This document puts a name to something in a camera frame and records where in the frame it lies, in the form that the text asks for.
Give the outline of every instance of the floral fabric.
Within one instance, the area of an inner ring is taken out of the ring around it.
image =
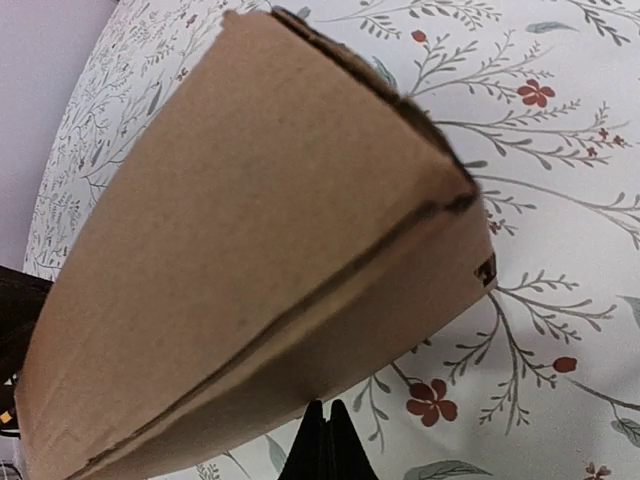
[[[379,477],[638,478],[637,1],[282,4],[370,61],[445,131],[484,187],[498,253],[495,292],[342,396]],[[29,273],[56,277],[223,11],[268,7],[118,4],[51,151]],[[274,480],[296,428],[167,478]]]

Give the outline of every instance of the red flower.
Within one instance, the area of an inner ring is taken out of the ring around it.
[[[560,357],[556,358],[552,365],[558,373],[569,373],[576,369],[578,361],[572,357]]]
[[[411,32],[411,36],[418,43],[424,43],[427,41],[427,34],[422,30],[414,30],[413,32]]]
[[[589,462],[589,466],[586,468],[587,473],[590,475],[584,480],[602,480],[602,477],[608,477],[611,475],[611,470],[602,465],[596,472],[596,466],[593,462]]]
[[[453,422],[458,418],[458,407],[451,400],[445,400],[447,384],[436,378],[431,381],[431,386],[424,383],[414,383],[409,387],[409,393],[413,397],[407,402],[407,410],[413,415],[422,417],[425,427],[436,424],[442,414],[443,418]]]
[[[518,89],[518,95],[524,97],[522,103],[525,105],[537,104],[540,108],[547,106],[547,98],[556,96],[556,92],[551,87],[540,87],[537,80],[527,80],[527,84]]]

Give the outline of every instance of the green leaf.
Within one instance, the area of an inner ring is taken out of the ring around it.
[[[95,166],[96,162],[98,161],[98,158],[100,157],[100,153],[102,153],[102,147],[104,147],[104,142],[100,143],[100,146],[98,147],[98,149],[95,151],[95,153],[91,157],[91,166],[92,167]]]
[[[613,429],[629,439],[634,447],[640,448],[640,425],[629,418],[611,422]]]
[[[545,170],[551,170],[551,164],[547,162],[544,158],[539,157],[538,160],[540,161],[540,164],[544,167]]]
[[[636,319],[636,323],[638,327],[640,327],[640,298],[636,297],[620,297],[629,305],[631,305],[631,310],[633,311],[633,318]]]
[[[153,96],[153,98],[151,99],[151,103],[149,104],[149,109],[147,110],[147,116],[151,115],[156,109],[156,107],[158,106],[161,92],[162,92],[162,84],[160,83],[158,85],[158,90],[156,91],[156,94]]]
[[[463,475],[488,475],[489,472],[459,460],[444,460],[430,463],[422,467],[416,467],[404,474],[404,480],[443,480]]]
[[[310,14],[311,9],[309,7],[302,7],[300,10],[298,10],[297,16],[302,20],[305,20],[309,17]]]
[[[382,410],[380,410],[377,407],[373,407],[373,411],[375,412],[376,416],[378,418],[381,418],[382,420],[389,420],[389,415],[387,415],[386,413],[384,413]]]
[[[373,61],[376,64],[376,72],[378,72],[378,75],[380,75],[382,79],[385,82],[387,82],[391,87],[397,90],[398,82],[396,82],[396,78],[393,76],[393,74],[389,70],[387,70],[387,67],[384,66],[384,63],[382,63],[376,57],[373,57]]]
[[[498,142],[493,142],[493,146],[496,147],[496,150],[498,150],[498,153],[500,154],[500,156],[502,156],[502,157],[506,157],[507,156],[507,151]]]
[[[574,32],[577,32],[575,28],[560,22],[532,23],[530,25],[527,25],[527,28],[525,28],[525,30],[529,33],[536,33],[536,34],[548,33],[554,30],[573,30]]]
[[[475,162],[469,162],[464,164],[464,168],[484,168],[489,164],[484,160],[477,160]]]
[[[362,408],[362,397],[364,396],[364,392],[366,392],[367,389],[363,389],[358,396],[353,400],[353,411],[358,413],[360,411],[360,409]]]
[[[282,473],[284,464],[287,463],[287,454],[284,453],[282,447],[276,442],[271,435],[266,435],[267,443],[269,444],[269,458],[273,464],[273,468],[276,469],[278,475]]]
[[[376,381],[376,384],[378,385],[378,388],[380,390],[382,390],[384,393],[391,393],[391,388],[389,388],[389,385],[384,383],[382,380],[380,380],[375,375],[373,376],[373,379]]]

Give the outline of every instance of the dark brown object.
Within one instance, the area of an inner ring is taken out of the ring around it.
[[[0,267],[0,382],[22,369],[52,282]]]

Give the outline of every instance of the leaf print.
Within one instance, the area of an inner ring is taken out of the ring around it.
[[[529,103],[535,103],[539,107],[538,102],[546,104],[547,94],[551,94],[552,89],[547,91],[538,82],[530,80],[518,89],[518,93],[525,95],[523,100],[530,99]],[[620,135],[610,135],[612,131],[626,127],[629,122],[611,124],[610,107],[607,103],[596,110],[593,120],[584,128],[566,130],[542,126],[556,118],[579,113],[580,107],[580,100],[573,100],[544,110],[528,109],[521,114],[509,110],[502,118],[492,122],[436,120],[434,123],[440,127],[464,129],[480,135],[490,141],[502,157],[507,156],[508,149],[523,153],[537,160],[545,170],[553,168],[552,161],[572,168],[578,165],[589,168],[607,165],[611,156],[603,150],[631,148],[629,142]],[[544,139],[546,143],[555,142],[557,146],[544,149],[536,147],[534,138]]]
[[[607,23],[606,17],[630,21],[639,28],[640,32],[640,10],[630,10],[622,4],[619,4],[619,6],[615,8],[607,8],[607,6],[611,6],[610,2],[603,2],[604,5],[597,5],[594,0],[589,0],[589,4],[581,0],[566,1],[582,10],[584,21],[587,25],[593,25],[601,37],[610,37],[613,43],[619,47],[621,47],[623,43],[630,43],[631,41],[629,38],[618,33],[617,28]]]
[[[631,306],[631,310],[633,311],[633,318],[636,319],[636,323],[638,324],[638,327],[640,327],[640,298],[624,296],[620,298],[622,298]]]
[[[488,166],[489,163],[485,160],[476,160],[475,162],[467,162],[464,164],[464,168],[472,169],[472,168],[484,168]]]
[[[84,179],[89,185],[89,193],[91,196],[92,204],[95,205],[107,189],[111,179],[115,175],[116,171],[120,168],[120,164],[124,161],[124,158],[118,161],[105,161],[101,162],[92,172],[82,175],[80,178]]]
[[[613,429],[626,436],[633,446],[640,448],[640,424],[629,418],[620,418],[611,422]]]
[[[376,38],[384,37],[384,40],[388,40],[392,36],[396,39],[400,38],[400,31],[393,26],[388,15],[365,17],[360,24],[360,30],[366,31]]]
[[[156,90],[156,94],[151,99],[151,103],[149,104],[149,108],[147,109],[147,116],[151,115],[156,107],[158,106],[158,102],[160,101],[160,94],[162,93],[162,83],[158,84],[158,90]]]
[[[237,11],[242,13],[255,12],[256,10],[263,8],[265,3],[268,6],[271,6],[269,0],[242,0],[242,4]]]
[[[404,474],[403,480],[444,480],[463,475],[492,476],[489,472],[470,463],[461,462],[460,460],[444,460],[412,468]]]
[[[376,2],[361,1],[362,8],[341,17],[320,20],[319,23],[343,22],[348,20],[362,20],[360,28],[374,24],[372,31],[375,33],[376,28],[387,27],[391,25],[391,15],[399,15],[408,13],[409,16],[419,19],[422,15],[435,17],[442,15],[461,22],[469,31],[476,31],[482,28],[483,20],[498,21],[502,14],[495,10],[495,7],[483,0],[413,0],[402,6],[390,7],[385,5],[385,0]],[[378,23],[379,20],[388,21],[389,24]],[[390,35],[400,38],[400,32],[395,27],[387,28],[385,38]]]
[[[478,50],[484,52],[487,49],[479,48],[480,45],[477,40],[473,40],[464,47],[450,48],[451,36],[449,34],[436,37],[433,47],[423,46],[426,52],[424,60],[414,61],[414,64],[418,67],[418,75],[413,88],[409,90],[409,97],[416,98],[445,87],[464,86],[472,95],[482,90],[497,100],[511,103],[518,98],[517,90],[521,86],[521,82],[518,82],[517,85],[508,85],[505,80],[520,78],[521,80],[537,81],[553,77],[553,74],[546,70],[529,68],[531,63],[536,62],[548,53],[548,51],[543,52],[537,42],[529,48],[522,60],[512,60],[512,55],[509,52],[516,46],[511,38],[513,33],[513,30],[509,30],[503,35],[504,41],[502,43],[495,43],[496,52],[482,60],[480,68],[476,69],[475,72],[437,82],[431,80],[431,78],[443,72],[457,72],[459,64],[469,60],[473,53]]]
[[[227,457],[229,460],[231,460],[233,462],[233,464],[238,467],[238,469],[244,474],[245,477],[247,477],[249,480],[251,480],[251,475],[249,475],[249,472],[247,472],[245,470],[245,468],[242,466],[242,464],[238,461],[238,459],[233,455],[233,453],[231,452],[224,452],[222,454],[223,456]]]
[[[491,219],[492,217],[493,217],[493,215],[491,213],[487,214],[487,218],[488,219]],[[489,221],[489,230],[494,235],[498,235],[498,232],[504,231],[504,232],[507,232],[512,237],[514,237],[516,235],[516,230],[518,230],[518,227],[516,227],[514,225],[509,225],[507,223],[507,221],[504,218],[502,218],[502,219],[495,220],[495,221],[494,220],[490,220]]]
[[[196,472],[200,480],[220,480],[220,471],[214,464],[203,465],[199,463],[196,465]]]
[[[96,162],[98,161],[98,158],[100,157],[100,153],[102,153],[102,147],[104,147],[105,142],[100,142],[100,146],[98,147],[98,149],[95,151],[95,153],[93,154],[93,156],[91,157],[91,166],[95,166]]]
[[[396,81],[393,74],[387,69],[387,67],[384,66],[384,63],[382,63],[377,57],[373,57],[373,61],[376,64],[376,72],[378,73],[378,75],[380,75],[380,77],[382,77],[382,79],[387,82],[389,86],[397,90],[398,82]]]
[[[496,287],[494,292],[487,295],[496,313],[493,327],[490,331],[479,331],[477,336],[480,337],[480,340],[476,343],[460,343],[456,345],[456,348],[463,352],[461,358],[444,362],[444,366],[451,368],[449,381],[452,385],[455,385],[457,380],[464,376],[467,368],[482,363],[489,350],[494,346],[498,332],[504,332],[511,357],[511,376],[498,383],[501,391],[491,397],[492,406],[480,410],[479,421],[481,425],[491,422],[495,415],[505,411],[508,412],[505,434],[509,434],[514,424],[516,426],[521,424],[529,425],[528,417],[530,412],[522,406],[522,382],[527,376],[530,376],[535,379],[535,384],[538,388],[548,385],[552,389],[556,388],[558,382],[558,376],[554,373],[553,365],[536,362],[535,352],[524,349],[520,345],[516,332],[511,326],[511,322],[514,320],[507,317],[502,303],[507,299],[517,302],[524,308],[524,312],[526,312],[535,330],[540,335],[545,335],[548,332],[554,339],[562,339],[568,344],[571,340],[581,340],[577,329],[570,326],[569,320],[573,318],[581,319],[594,330],[600,332],[601,327],[597,321],[613,318],[611,312],[615,310],[616,305],[611,305],[604,311],[591,312],[585,311],[584,308],[593,303],[591,299],[568,305],[554,305],[538,300],[537,297],[529,298],[523,295],[522,292],[532,290],[540,293],[545,288],[551,290],[566,288],[572,291],[577,286],[578,284],[567,281],[565,275],[561,275],[557,279],[549,279],[546,277],[545,271],[542,270],[533,280],[529,280],[529,274],[525,273],[518,286],[508,288],[501,285]],[[566,318],[567,321],[560,323],[558,318],[562,318],[561,316]]]
[[[389,394],[391,393],[391,388],[381,381],[376,375],[372,375],[369,379],[364,383],[364,387],[358,393],[355,400],[353,401],[353,411],[359,412],[362,409],[363,400],[366,398],[369,401],[369,408],[371,409],[371,416],[373,418],[373,422],[375,425],[375,430],[369,437],[367,438],[370,442],[378,440],[380,442],[380,452],[384,452],[385,440],[384,440],[384,432],[382,430],[382,421],[389,420],[389,415],[387,415],[383,410],[381,410],[377,405],[374,397],[375,386],[377,386],[382,392]]]
[[[482,196],[488,204],[493,206],[493,209],[497,214],[502,213],[502,207],[511,207],[519,214],[523,214],[524,210],[536,210],[537,207],[531,203],[518,203],[514,200],[512,195],[507,197],[500,197],[501,192],[499,190],[488,190],[483,192]]]
[[[575,28],[560,22],[532,23],[530,25],[527,25],[527,28],[525,28],[525,30],[529,33],[536,33],[536,34],[548,33],[554,30],[573,30],[574,32],[578,31]]]
[[[265,435],[267,443],[269,444],[269,458],[273,464],[273,468],[276,469],[278,475],[282,473],[284,464],[287,463],[287,454],[278,442],[276,442],[271,435]]]
[[[586,202],[584,200],[579,200],[575,197],[571,197],[564,193],[557,192],[555,190],[545,188],[539,185],[535,185],[533,183],[524,182],[522,180],[516,180],[515,178],[505,178],[498,177],[495,175],[484,175],[484,174],[476,174],[475,175],[479,180],[487,180],[487,181],[495,181],[500,183],[506,183],[509,185],[518,185],[520,187],[528,188],[540,193],[544,193],[555,198],[560,198],[562,200],[573,203],[574,205],[578,205],[582,208],[585,208],[596,215],[601,216],[602,218],[608,220],[615,226],[622,229],[625,233],[629,234],[631,240],[633,242],[633,246],[636,250],[640,251],[640,194],[635,196],[635,200],[630,202],[629,206],[620,205],[622,200],[613,202],[608,205],[601,205],[591,202]]]
[[[296,15],[302,20],[306,20],[307,18],[309,18],[309,15],[311,15],[311,9],[309,7],[302,7],[300,10],[298,10],[298,13]]]

